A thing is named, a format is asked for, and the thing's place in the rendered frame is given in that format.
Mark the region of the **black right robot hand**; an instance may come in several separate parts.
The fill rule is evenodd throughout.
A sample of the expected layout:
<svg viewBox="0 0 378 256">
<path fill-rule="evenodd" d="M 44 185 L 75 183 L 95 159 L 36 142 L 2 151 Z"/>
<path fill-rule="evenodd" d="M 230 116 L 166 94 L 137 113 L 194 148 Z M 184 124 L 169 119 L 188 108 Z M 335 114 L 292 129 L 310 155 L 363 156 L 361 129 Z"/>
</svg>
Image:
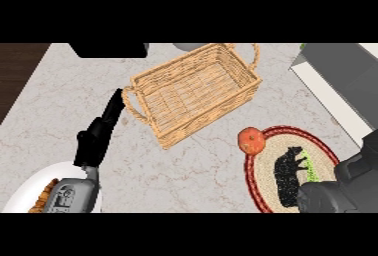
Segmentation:
<svg viewBox="0 0 378 256">
<path fill-rule="evenodd" d="M 370 160 L 378 159 L 378 130 L 363 137 L 361 155 Z"/>
</svg>

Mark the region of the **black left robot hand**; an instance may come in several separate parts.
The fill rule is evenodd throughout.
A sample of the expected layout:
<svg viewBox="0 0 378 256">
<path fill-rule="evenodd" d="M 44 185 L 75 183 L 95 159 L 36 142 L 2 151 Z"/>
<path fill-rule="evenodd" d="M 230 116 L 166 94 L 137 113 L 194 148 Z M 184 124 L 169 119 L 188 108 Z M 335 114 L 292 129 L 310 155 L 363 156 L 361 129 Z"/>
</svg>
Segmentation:
<svg viewBox="0 0 378 256">
<path fill-rule="evenodd" d="M 113 127 L 125 107 L 121 93 L 122 90 L 116 89 L 101 116 L 94 118 L 88 128 L 76 134 L 78 148 L 73 165 L 78 167 L 97 167 L 104 158 Z"/>
</svg>

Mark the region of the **round red-rimmed bear placemat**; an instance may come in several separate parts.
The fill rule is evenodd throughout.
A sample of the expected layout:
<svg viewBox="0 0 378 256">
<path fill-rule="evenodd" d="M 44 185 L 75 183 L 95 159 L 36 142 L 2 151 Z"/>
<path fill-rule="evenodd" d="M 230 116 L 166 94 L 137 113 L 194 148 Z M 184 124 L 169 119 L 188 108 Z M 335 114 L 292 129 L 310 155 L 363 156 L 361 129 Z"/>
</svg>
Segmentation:
<svg viewBox="0 0 378 256">
<path fill-rule="evenodd" d="M 273 126 L 262 130 L 265 147 L 255 156 L 245 156 L 245 180 L 256 209 L 262 213 L 296 213 L 298 207 L 284 207 L 279 200 L 274 162 L 290 147 L 301 147 L 295 160 L 305 157 L 296 172 L 298 183 L 335 181 L 333 167 L 338 157 L 320 139 L 292 126 Z"/>
</svg>

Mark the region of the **white flat panel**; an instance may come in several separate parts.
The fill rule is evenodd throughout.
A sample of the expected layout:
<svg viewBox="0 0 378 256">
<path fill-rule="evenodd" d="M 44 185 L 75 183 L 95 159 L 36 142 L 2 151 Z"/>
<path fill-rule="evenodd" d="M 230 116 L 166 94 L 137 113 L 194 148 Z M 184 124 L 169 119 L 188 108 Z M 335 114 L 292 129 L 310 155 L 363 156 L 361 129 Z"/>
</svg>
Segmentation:
<svg viewBox="0 0 378 256">
<path fill-rule="evenodd" d="M 308 62 L 304 61 L 293 65 L 290 70 L 335 118 L 355 145 L 361 146 L 363 137 L 373 131 L 373 128 L 367 125 Z"/>
</svg>

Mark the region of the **brown food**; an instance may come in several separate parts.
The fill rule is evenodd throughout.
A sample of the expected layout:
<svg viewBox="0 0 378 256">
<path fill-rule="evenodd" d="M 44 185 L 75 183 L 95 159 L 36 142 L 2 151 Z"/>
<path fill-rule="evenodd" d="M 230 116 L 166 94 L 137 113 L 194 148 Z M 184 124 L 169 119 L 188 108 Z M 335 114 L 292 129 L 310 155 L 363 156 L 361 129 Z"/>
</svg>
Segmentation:
<svg viewBox="0 0 378 256">
<path fill-rule="evenodd" d="M 45 206 L 45 203 L 47 203 L 47 199 L 50 197 L 51 190 L 53 190 L 57 183 L 59 183 L 59 179 L 54 178 L 50 181 L 50 183 L 45 185 L 45 187 L 44 187 L 44 189 L 42 189 L 42 191 L 38 195 L 33 206 L 28 210 L 29 213 L 41 213 L 42 212 L 44 206 Z"/>
</svg>

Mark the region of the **white plate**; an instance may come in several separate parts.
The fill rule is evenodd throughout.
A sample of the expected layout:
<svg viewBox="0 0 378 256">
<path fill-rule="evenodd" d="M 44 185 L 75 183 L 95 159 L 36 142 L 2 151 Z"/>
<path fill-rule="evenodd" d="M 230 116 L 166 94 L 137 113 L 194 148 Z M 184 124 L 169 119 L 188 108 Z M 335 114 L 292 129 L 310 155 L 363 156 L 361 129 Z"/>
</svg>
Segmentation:
<svg viewBox="0 0 378 256">
<path fill-rule="evenodd" d="M 50 183 L 57 178 L 59 181 L 63 178 L 85 178 L 85 173 L 81 167 L 75 166 L 70 162 L 60 162 L 50 165 L 39 170 L 23 182 L 16 192 L 13 193 L 8 202 L 4 206 L 4 213 L 28 213 L 29 208 L 33 206 L 38 195 Z M 94 209 L 90 213 L 98 213 L 101 206 L 101 193 L 98 190 L 97 201 Z"/>
</svg>

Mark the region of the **dark grey appliance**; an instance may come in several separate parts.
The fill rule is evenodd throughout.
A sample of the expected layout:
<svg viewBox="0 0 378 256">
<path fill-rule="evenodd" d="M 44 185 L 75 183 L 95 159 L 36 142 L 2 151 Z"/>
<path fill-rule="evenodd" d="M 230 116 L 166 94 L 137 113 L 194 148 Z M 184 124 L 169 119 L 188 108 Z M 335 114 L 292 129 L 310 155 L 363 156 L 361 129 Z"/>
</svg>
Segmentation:
<svg viewBox="0 0 378 256">
<path fill-rule="evenodd" d="M 299 56 L 378 129 L 378 58 L 357 43 L 307 43 Z"/>
</svg>

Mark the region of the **orange round fruit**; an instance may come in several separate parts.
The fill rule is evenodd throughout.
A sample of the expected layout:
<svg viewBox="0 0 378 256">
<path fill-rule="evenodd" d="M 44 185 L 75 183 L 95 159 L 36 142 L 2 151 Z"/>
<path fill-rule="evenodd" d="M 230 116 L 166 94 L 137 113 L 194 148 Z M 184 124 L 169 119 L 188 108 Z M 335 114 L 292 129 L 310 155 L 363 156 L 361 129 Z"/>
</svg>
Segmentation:
<svg viewBox="0 0 378 256">
<path fill-rule="evenodd" d="M 256 155 L 265 147 L 262 132 L 253 127 L 246 127 L 237 134 L 237 145 L 245 154 Z"/>
</svg>

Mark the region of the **black appliance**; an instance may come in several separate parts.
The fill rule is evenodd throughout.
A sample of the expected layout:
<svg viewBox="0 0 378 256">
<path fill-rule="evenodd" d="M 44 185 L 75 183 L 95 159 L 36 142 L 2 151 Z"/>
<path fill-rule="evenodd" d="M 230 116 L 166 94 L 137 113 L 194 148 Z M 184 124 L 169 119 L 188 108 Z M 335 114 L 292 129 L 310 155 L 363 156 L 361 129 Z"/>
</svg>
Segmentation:
<svg viewBox="0 0 378 256">
<path fill-rule="evenodd" d="M 144 58 L 147 43 L 70 43 L 81 58 Z"/>
</svg>

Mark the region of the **pale grey bowl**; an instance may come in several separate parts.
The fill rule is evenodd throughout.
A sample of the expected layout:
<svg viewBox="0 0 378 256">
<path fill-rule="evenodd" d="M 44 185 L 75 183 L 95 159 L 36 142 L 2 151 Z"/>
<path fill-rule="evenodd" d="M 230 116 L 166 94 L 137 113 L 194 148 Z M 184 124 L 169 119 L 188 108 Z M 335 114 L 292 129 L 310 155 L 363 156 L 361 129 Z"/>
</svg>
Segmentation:
<svg viewBox="0 0 378 256">
<path fill-rule="evenodd" d="M 205 46 L 205 43 L 174 43 L 174 47 L 186 52 L 193 51 L 202 46 Z"/>
</svg>

